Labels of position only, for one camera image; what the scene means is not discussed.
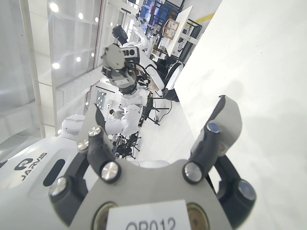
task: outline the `robot camera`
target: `robot camera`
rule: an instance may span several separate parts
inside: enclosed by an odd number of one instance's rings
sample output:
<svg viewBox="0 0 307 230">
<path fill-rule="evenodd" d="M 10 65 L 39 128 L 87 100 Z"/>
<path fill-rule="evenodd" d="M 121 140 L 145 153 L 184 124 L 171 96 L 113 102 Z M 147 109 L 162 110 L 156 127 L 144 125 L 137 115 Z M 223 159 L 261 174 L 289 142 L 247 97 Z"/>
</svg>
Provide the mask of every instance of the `robot camera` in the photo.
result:
<svg viewBox="0 0 307 230">
<path fill-rule="evenodd" d="M 125 59 L 140 58 L 140 51 L 136 46 L 124 47 L 121 50 L 124 53 Z"/>
</svg>

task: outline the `white column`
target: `white column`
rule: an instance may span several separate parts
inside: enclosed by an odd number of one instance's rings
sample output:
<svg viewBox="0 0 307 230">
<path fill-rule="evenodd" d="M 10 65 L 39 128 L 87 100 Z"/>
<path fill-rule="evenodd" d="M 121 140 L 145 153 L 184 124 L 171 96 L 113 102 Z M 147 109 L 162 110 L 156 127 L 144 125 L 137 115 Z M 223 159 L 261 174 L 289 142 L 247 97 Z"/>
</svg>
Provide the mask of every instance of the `white column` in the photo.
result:
<svg viewBox="0 0 307 230">
<path fill-rule="evenodd" d="M 53 12 L 50 0 L 20 0 L 24 29 L 32 66 L 36 104 L 39 110 L 41 129 L 46 137 L 57 131 L 55 85 L 53 83 Z"/>
</svg>

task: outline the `yellow stripe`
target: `yellow stripe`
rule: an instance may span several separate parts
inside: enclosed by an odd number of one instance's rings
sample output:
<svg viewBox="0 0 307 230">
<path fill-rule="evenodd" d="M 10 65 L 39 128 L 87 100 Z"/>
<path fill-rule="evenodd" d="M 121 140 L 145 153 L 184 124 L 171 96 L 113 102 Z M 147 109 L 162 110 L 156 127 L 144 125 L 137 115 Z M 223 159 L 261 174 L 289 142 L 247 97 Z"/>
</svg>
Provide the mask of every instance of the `yellow stripe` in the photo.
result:
<svg viewBox="0 0 307 230">
<path fill-rule="evenodd" d="M 201 22 L 206 21 L 206 20 L 211 20 L 211 19 L 213 18 L 214 14 L 215 14 L 215 13 L 212 13 L 212 14 L 210 14 L 210 15 L 201 17 L 201 18 L 195 20 L 195 22 L 196 22 L 196 23 L 201 23 Z"/>
</svg>

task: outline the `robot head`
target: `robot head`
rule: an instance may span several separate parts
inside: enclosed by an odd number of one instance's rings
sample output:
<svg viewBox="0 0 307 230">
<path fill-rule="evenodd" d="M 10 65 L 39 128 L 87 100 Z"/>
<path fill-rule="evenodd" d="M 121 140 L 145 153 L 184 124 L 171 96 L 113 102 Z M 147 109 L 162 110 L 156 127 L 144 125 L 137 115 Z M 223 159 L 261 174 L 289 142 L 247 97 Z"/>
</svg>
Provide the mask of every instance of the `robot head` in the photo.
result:
<svg viewBox="0 0 307 230">
<path fill-rule="evenodd" d="M 128 36 L 121 25 L 115 26 L 112 30 L 112 35 L 118 39 L 118 41 L 123 45 L 127 43 Z"/>
<path fill-rule="evenodd" d="M 77 114 L 65 118 L 62 122 L 62 131 L 59 137 L 76 140 L 83 125 L 84 118 L 84 115 Z"/>
</svg>

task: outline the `cardboard box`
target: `cardboard box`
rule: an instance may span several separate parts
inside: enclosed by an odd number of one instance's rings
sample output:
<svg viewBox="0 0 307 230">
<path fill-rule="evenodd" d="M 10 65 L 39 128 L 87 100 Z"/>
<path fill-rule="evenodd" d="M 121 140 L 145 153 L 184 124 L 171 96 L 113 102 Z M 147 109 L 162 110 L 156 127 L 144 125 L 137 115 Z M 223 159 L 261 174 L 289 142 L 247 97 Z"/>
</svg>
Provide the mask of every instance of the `cardboard box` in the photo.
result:
<svg viewBox="0 0 307 230">
<path fill-rule="evenodd" d="M 179 23 L 176 22 L 175 20 L 171 18 L 168 19 L 163 26 L 163 30 L 162 30 L 163 37 L 166 37 L 168 39 L 173 39 L 175 36 L 176 30 L 178 28 L 178 25 Z"/>
</svg>

